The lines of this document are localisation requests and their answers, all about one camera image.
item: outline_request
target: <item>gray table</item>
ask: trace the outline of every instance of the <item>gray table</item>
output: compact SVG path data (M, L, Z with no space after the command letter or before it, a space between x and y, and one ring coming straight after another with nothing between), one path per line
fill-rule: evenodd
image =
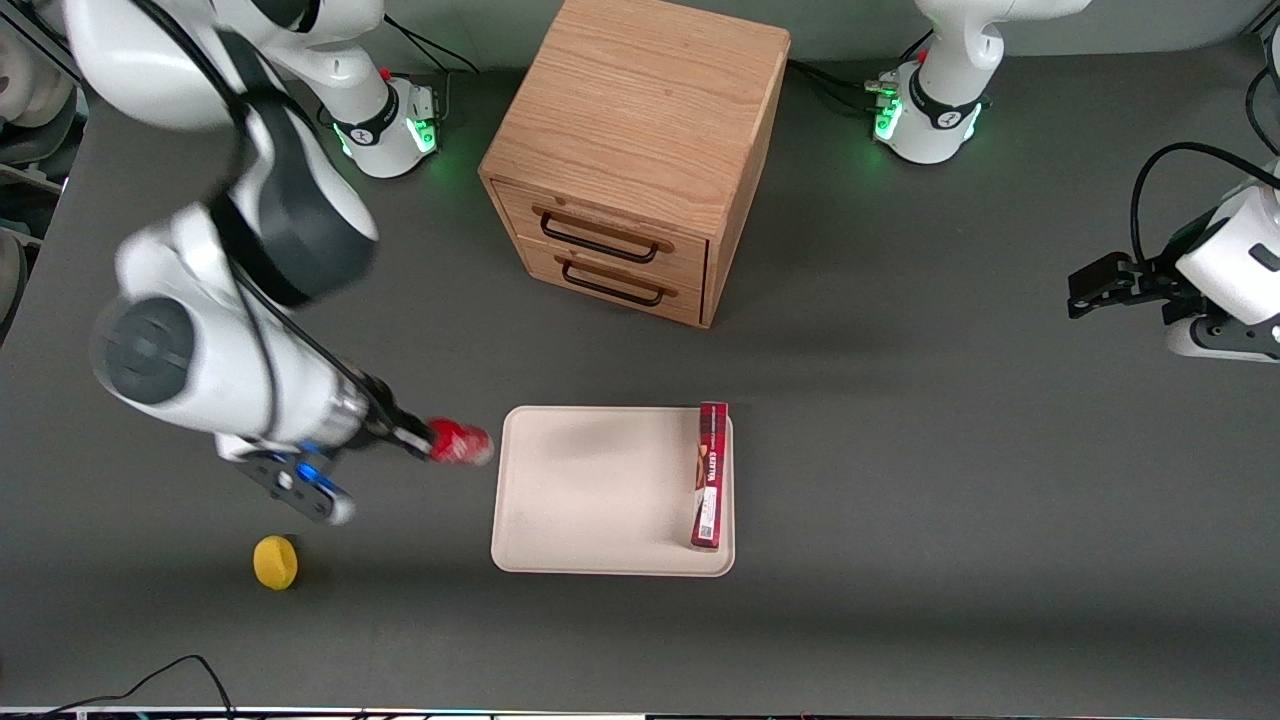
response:
M0 701L202 652L242 705L1280 717L1280 370L1170 355L1155 306L1065 314L1066 275L1125 247L1152 150L1265 159L1260 63L1012 59L938 168L788 76L710 332L525 275L475 174L513 74L456 78L412 176L340 163L381 256L302 322L408 407L497 430L524 404L732 402L737 565L689 582L504 574L495 469L390 450L340 468L357 521L315 527L108 396L87 338L115 245L229 143L97 106L0 352ZM1152 247L1235 181L1171 159ZM289 532L310 577L270 593L251 548ZM214 696L191 669L138 701Z

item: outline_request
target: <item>cable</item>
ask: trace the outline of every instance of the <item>cable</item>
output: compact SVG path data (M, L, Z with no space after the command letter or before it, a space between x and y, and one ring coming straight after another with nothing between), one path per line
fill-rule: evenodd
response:
M178 660L174 660L173 662L165 665L164 667L156 670L155 673L151 673L146 678L142 678L141 680L137 682L137 684L134 684L132 688L129 688L128 691L125 691L122 694L104 694L104 696L88 697L88 698L84 698L84 700L81 700L81 701L70 702L70 703L63 705L60 707L55 707L55 708L50 710L49 712L42 714L40 716L40 720L49 720L50 717L54 717L54 716L56 716L56 715L59 715L61 712L67 712L68 710L73 710L76 707L83 707L86 705L101 705L104 702L113 702L113 701L118 701L118 700L124 700L124 698L132 696L133 693L138 692L142 688L142 685L150 683L157 675L163 675L164 673L169 671L174 666L180 665L182 662L184 662L187 660L195 660L196 662L200 662L200 665L205 669L205 673L207 673L209 678L214 682L214 687L218 688L218 697L219 697L219 700L221 700L223 708L227 711L227 720L234 720L236 711L233 710L230 697L227 694L227 688L223 687L221 679L218 676L218 673L214 673L214 669L212 669L212 666L209 665L209 661L205 660L204 657L201 657L200 655L183 655Z
M1129 241L1133 243L1133 258L1147 273L1152 272L1152 264L1147 260L1147 256L1142 251L1142 238L1138 233L1138 201L1142 199L1142 188L1147 184L1147 176L1151 174L1151 169L1156 167L1156 163L1158 163L1161 158L1178 150L1190 150L1193 152L1201 152L1211 158L1217 158L1233 168L1251 176L1253 179L1257 179L1275 190L1280 190L1280 178L1254 165L1253 163L1249 163L1239 155L1222 150L1221 147L1213 147L1212 145L1204 145L1203 142L1174 142L1156 150L1142 165L1142 169L1138 170L1138 178L1133 183L1133 197L1129 200Z
M444 74L449 74L449 73L452 73L452 72L453 72L453 70L451 70L451 69L449 69L449 68L448 68L448 67L447 67L447 65L445 65L444 63L442 63L439 58L436 58L435 55L433 55L430 50L428 50L426 47L422 47L422 46L421 46L421 45L420 45L420 44L417 42L417 40L415 40L415 38L413 38L413 36L412 36L412 35L410 35L408 32L406 32L406 31L403 31L403 29L401 31L401 35L403 35L403 36L404 36L404 40L410 41L410 42L411 42L411 44L413 45L413 47L417 47L417 51L419 51L419 53L421 53L421 54L426 55L426 56L428 56L428 58L429 58L429 59L430 59L430 60L431 60L433 63L435 63L435 67L436 67L436 68L440 68L440 72L442 72L442 73L444 73Z
M458 55L453 50L449 50L448 47L445 47L445 46L443 46L443 45L433 41L433 40L430 40L428 37L422 37L421 35L419 35L419 33L408 29L407 27L404 27L404 26L399 24L398 22L396 22L396 19L392 18L390 15L388 15L388 14L383 14L383 19L387 20L387 24L389 24L393 28L401 31L401 33L404 35L406 37L416 37L416 38L421 40L422 42L430 45L431 47L435 47L440 53L444 53L445 55L452 55L453 58L456 58L457 60L460 60L461 63L463 63L466 67L471 68L472 73L480 74L480 68L477 68L475 65L475 63L472 63L471 60L467 60L462 55Z
M160 26L160 28L173 40L178 47L195 63L196 68L201 70L206 79L214 86L214 90L221 97L223 102L227 105L227 111L230 113L232 120L237 129L237 163L238 165L243 163L244 155L247 154L247 146L244 142L244 123L247 113L247 102L243 95L237 94L236 90L227 82L218 68L214 67L212 61L207 55L196 45L195 40L187 31L183 29L178 20L173 18L169 13L155 4L154 0L132 0L133 5L142 10L154 23ZM219 237L219 246L221 247L221 238ZM227 270L232 273L236 278L234 263L230 255L227 254L227 249L221 247L223 259L227 261ZM271 351L266 346L266 334L262 332L262 325L257 319L257 314L250 307L248 300L244 297L243 283L234 282L236 295L239 297L241 309L244 310L244 315L248 316L250 331L253 333L253 341L257 345L259 355L262 359L262 364L266 368L266 380L270 388L268 410L266 410L266 424L262 428L260 439L270 441L278 429L279 415L280 415L280 378L275 369L275 360L271 357Z
M453 101L449 99L453 95L453 73L444 73L444 111L440 113L440 122L449 119L449 108L453 106Z
M247 152L247 143L244 141L247 133L244 132L244 124L246 124L246 114L248 111L248 106L244 102L244 97L238 95L234 91L234 88L232 88L230 83L227 82L227 78L223 77L220 72L218 72L218 68L215 68L212 61L210 61L209 58L204 54L204 51L201 51L201 49L196 45L195 40L192 40L191 36L187 35L187 32L182 28L182 26L179 26L178 22L172 15L169 15L169 13L157 6L155 4L155 0L132 0L132 3L134 6L142 10L148 18L151 18L157 26L160 26L160 28L191 59L191 61L196 64L196 68L201 70L201 73L206 77L206 79L209 79L209 82L214 86L214 90L218 91L218 95L227 105L227 109L230 113L232 119L234 120L237 128L239 129L239 132L237 132L237 146L238 146L237 156L239 158L238 161L242 163L243 161L242 159ZM326 363L329 363L329 365L332 365L334 370L337 370L340 375L347 378L347 380L349 380L355 386L356 391L365 396L365 400L369 402L370 410L372 410L374 414L378 415L378 419L387 425L388 436L384 439L387 439L388 442L393 442L394 445L399 445L406 450L410 450L410 446L407 443L399 441L398 438L394 438L394 436L390 434L390 430L398 428L399 423L397 423L392 418L390 413L388 413L388 410L383 406L383 404L378 400L378 397L374 396L372 391L370 391L365 386L365 379L357 375L342 360L335 357L324 346L316 342L315 338L308 336L283 310L276 307L275 302L268 299L266 295L264 295L262 291L253 283L253 281L244 272L244 268L242 268L238 263L234 263L230 259L230 255L227 254L225 251L225 246L223 247L223 255L227 258L228 268L230 269L232 277L236 281L237 292L241 292L239 288L248 290L250 293L260 304L262 304L262 306L265 306L266 310L271 315L274 315L276 320L280 322L280 324L283 324L298 340L301 340L311 350L314 350L317 355L320 355L320 357L323 357ZM243 295L241 295L241 301L242 302L244 301ZM244 311L250 316L251 325L256 327L256 316L253 311L247 306L247 304L244 305ZM257 331L255 332L255 340L259 343L259 350L262 352L262 356L266 360L268 370L273 373L271 387L275 388L278 387L278 379L274 377L274 369L273 369L274 365L270 361L270 351L266 347L265 338L261 336L261 328L257 328ZM271 404L278 405L278 401L279 401L278 397L275 397L275 393L273 393Z
M826 95L831 100L835 100L837 104L840 104L844 108L847 108L850 110L856 110L856 113L840 113L841 115L852 118L852 117L858 117L858 115L860 115L860 114L863 114L863 113L867 111L868 105L865 105L865 104L859 105L859 104L854 102L852 100L849 100L847 97L844 97L842 95L840 95L838 92L836 92L831 87L827 87L826 85L823 85L823 81L832 82L833 85L838 85L840 87L858 87L858 88L861 88L860 85L855 86L854 83L851 83L849 81L842 81L842 79L832 76L831 73L819 70L818 68L814 68L813 65L809 65L806 63L801 63L799 60L787 60L787 67L791 68L791 69L794 69L794 70L796 70L797 73L800 73L801 76L804 76L805 78L808 78L810 82L813 82L814 88L817 88L819 92L822 92L823 95Z
M31 23L35 24L37 29L40 29L46 36L49 36L49 38L54 41L54 45L61 47L63 53L67 53L68 55L70 55L72 51L61 41L58 40L58 33L52 32L52 29L45 23L44 18L41 18L38 14L36 14L36 12L32 10L27 5L29 5L29 0L24 5L18 6L18 12L22 13L22 15L24 18L27 18L28 20L31 20ZM49 58L49 61L51 61L52 64L58 65L58 68L61 69L68 76L76 78L76 83L77 85L83 85L84 83L84 81L81 79L81 77L79 77L78 73L73 72L69 67L67 67L67 63L63 63L61 60L58 59L56 55L54 55L52 53L50 53L49 50L46 50L40 44L40 40L32 37L31 33L28 33L26 29L23 29L20 26L18 26L18 23L10 22L9 27L12 27L13 29L18 31L18 33L20 33L23 37L26 37L27 41L31 42L31 45L33 47L36 47L37 50L40 50L41 55L44 55L45 58Z
M801 74L810 76L814 79L824 79L831 85L836 85L840 87L849 87L859 91L863 88L863 83L860 82L841 79L828 73L827 70L810 65L809 63L801 63L800 60L787 60L787 67L800 72Z
M1253 132L1258 135L1258 140L1261 140L1262 143L1267 146L1267 150L1270 150L1272 155L1280 155L1280 149L1276 147L1275 142L1271 142L1271 138L1267 137L1266 131L1262 129L1262 124L1258 123L1258 114L1253 106L1253 100L1257 96L1258 86L1262 85L1262 81L1263 78L1267 77L1267 73L1268 73L1267 68L1262 68L1261 70L1258 70L1258 74L1254 76L1253 79L1249 82L1249 88L1244 91L1244 115L1249 118L1249 126L1253 127Z
M293 318L289 318L289 315L284 313L284 310L276 307L275 302L271 302L271 300L266 297L266 295L261 290L259 290L256 284L253 284L253 281L244 272L244 268L239 266L239 264L232 263L232 273L238 281L238 284L248 290L250 293L255 299L257 299L259 302L266 306L266 310L271 313L271 315L275 315L275 319L279 320L280 324L283 324L298 340L305 342L307 347L310 347L316 352L316 355L319 355L326 363L333 365L333 369L338 370L338 373L342 377L347 378L347 380L349 380L351 384L356 386L356 389L365 396L365 400L369 401L370 410L372 410L374 414L378 415L378 419L387 425L388 436L384 437L383 439L398 445L406 450L410 448L410 446L407 446L406 443L403 443L402 441L397 439L394 436L390 434L390 430L394 428L399 428L401 424L397 423L390 416L390 413L388 413L387 409L383 407L383 404L374 396L374 393L367 387L365 387L365 378L356 374L356 372L348 368L346 363L339 360L333 352L329 352L329 350L325 346L320 345L314 337L307 334L306 331L303 331L301 327L298 327L297 323L293 322Z
M902 54L899 55L897 59L899 60L905 60L905 59L910 58L911 53L915 53L915 50L919 46L924 45L924 41L928 40L932 35L933 35L933 28L931 27L929 32L922 35L920 38L916 40L915 42L913 42L910 47L908 47L906 50L902 50Z

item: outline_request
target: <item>wooden cabinet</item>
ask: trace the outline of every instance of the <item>wooden cabinet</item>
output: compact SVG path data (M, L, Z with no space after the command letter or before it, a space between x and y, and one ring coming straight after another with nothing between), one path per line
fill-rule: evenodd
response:
M564 0L480 164L529 273L710 327L790 45L658 0Z

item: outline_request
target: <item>black metal handle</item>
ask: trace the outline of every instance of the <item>black metal handle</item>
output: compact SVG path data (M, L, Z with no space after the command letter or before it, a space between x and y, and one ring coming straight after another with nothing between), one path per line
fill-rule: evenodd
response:
M640 297L637 295L630 295L630 293L622 292L621 290L613 290L612 287L605 287L603 284L594 283L591 281L584 281L582 278L575 278L573 275L568 274L570 269L573 268L573 263L571 263L568 260L561 260L561 263L564 263L564 266L561 269L561 275L564 278L564 282L567 282L568 284L576 284L577 287L585 287L586 290L590 290L590 291L603 292L604 295L608 295L609 297L617 297L618 300L626 300L627 302L635 302L636 305L640 305L641 307L657 307L658 304L662 302L662 297L664 295L664 292L663 292L662 288L658 288L658 295L654 296L654 297Z
M543 213L543 222L540 223L540 225L543 228L543 234L545 234L547 237L549 237L552 240L559 240L559 241L567 242L570 245L576 245L579 247L585 247L588 250L594 250L596 252L603 252L603 254L609 255L612 258L617 258L620 260L626 260L628 263L636 263L636 264L640 264L640 265L643 265L645 263L653 263L653 259L658 256L658 243L657 242L654 242L653 245L649 246L649 252L645 252L644 255L636 255L635 252L627 252L626 250L618 250L616 247L609 247L608 245L600 245L599 242L591 242L590 240L586 240L584 237L577 237L577 236L573 236L573 234L568 234L567 232L553 231L552 228L547 227L547 223L549 223L549 222L552 222L552 214L550 213Z

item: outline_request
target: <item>plastic tray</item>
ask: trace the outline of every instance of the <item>plastic tray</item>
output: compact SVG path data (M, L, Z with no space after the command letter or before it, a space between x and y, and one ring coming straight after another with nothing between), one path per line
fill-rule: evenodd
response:
M733 566L733 421L721 546L690 543L698 407L516 407L503 425L494 564L508 573L716 578Z

